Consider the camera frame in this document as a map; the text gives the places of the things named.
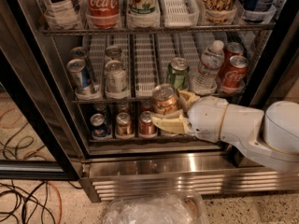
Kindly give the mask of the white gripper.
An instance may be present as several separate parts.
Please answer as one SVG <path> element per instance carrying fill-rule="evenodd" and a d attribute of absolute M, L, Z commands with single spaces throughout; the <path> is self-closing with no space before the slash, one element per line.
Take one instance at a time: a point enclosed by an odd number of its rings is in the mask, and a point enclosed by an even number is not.
<path fill-rule="evenodd" d="M 193 134 L 201 140 L 216 143 L 220 140 L 222 121 L 229 103 L 222 98 L 200 98 L 190 91 L 179 91 L 182 109 L 162 115 L 150 112 L 152 123 L 159 129 L 176 134 Z"/>

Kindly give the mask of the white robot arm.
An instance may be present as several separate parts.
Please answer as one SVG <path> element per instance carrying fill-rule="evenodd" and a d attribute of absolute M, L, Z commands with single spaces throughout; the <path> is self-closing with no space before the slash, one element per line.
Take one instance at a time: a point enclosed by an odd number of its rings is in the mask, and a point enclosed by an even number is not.
<path fill-rule="evenodd" d="M 153 113 L 151 120 L 165 132 L 230 144 L 247 159 L 275 171 L 299 171 L 297 103 L 278 101 L 261 110 L 206 96 L 193 101 L 185 114 Z"/>

